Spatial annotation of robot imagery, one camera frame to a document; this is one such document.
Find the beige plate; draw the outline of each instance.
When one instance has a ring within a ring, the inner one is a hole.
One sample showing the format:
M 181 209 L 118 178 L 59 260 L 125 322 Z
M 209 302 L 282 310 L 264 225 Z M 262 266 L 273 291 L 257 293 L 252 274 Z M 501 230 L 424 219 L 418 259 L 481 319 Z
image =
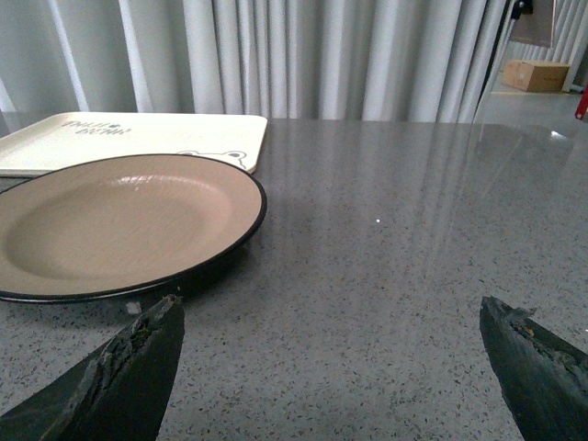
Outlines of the beige plate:
M 65 168 L 0 195 L 0 298 L 90 300 L 162 285 L 244 242 L 265 214 L 261 185 L 211 159 Z

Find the tray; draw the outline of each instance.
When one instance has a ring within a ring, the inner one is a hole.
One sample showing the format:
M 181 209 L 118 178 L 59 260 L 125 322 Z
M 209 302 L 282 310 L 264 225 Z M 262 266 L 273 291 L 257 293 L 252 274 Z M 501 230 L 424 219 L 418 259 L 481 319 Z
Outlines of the tray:
M 36 176 L 133 154 L 183 153 L 252 173 L 267 119 L 250 115 L 71 112 L 0 139 L 0 175 Z

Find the granite surface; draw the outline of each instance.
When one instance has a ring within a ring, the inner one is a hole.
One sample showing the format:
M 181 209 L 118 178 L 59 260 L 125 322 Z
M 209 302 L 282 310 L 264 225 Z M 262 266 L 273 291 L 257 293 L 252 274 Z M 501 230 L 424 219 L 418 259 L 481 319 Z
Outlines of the granite surface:
M 183 293 L 158 439 L 522 439 L 481 298 L 588 349 L 587 172 L 586 145 L 541 128 L 270 121 L 266 220 Z M 0 303 L 0 413 L 131 321 Z

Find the curtain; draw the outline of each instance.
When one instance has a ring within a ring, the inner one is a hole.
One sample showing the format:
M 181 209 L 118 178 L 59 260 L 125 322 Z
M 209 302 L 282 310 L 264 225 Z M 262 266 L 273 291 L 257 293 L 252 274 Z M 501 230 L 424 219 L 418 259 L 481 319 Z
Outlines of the curtain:
M 505 63 L 511 59 L 565 62 L 570 65 L 570 72 L 563 90 L 570 91 L 587 47 L 588 0 L 558 0 L 555 11 L 553 46 L 544 48 L 511 41 L 508 43 L 503 58 L 503 68 Z
M 504 0 L 0 0 L 0 111 L 469 122 Z

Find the gray floor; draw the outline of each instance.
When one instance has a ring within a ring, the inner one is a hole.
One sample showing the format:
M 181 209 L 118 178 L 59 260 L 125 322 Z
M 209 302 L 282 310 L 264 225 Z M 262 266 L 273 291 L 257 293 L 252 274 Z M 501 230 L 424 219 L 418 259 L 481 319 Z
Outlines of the gray floor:
M 588 141 L 588 117 L 586 122 L 574 117 L 580 94 L 527 93 L 501 82 L 499 74 L 483 111 L 483 122 L 514 127 L 538 125 L 568 138 Z

